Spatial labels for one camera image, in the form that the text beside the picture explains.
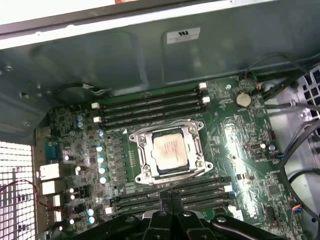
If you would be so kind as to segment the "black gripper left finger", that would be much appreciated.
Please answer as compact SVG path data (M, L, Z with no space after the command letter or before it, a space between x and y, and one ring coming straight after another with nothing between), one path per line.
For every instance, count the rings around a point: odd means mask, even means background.
M121 215L73 236L73 240L171 240L173 224L172 193L161 193L159 209L150 218Z

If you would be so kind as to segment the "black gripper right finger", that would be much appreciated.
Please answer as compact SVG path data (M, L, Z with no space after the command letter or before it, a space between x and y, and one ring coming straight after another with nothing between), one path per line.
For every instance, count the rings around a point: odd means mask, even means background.
M190 210L184 210L179 192L172 192L176 240L282 240L258 227L234 217L218 214L209 222Z

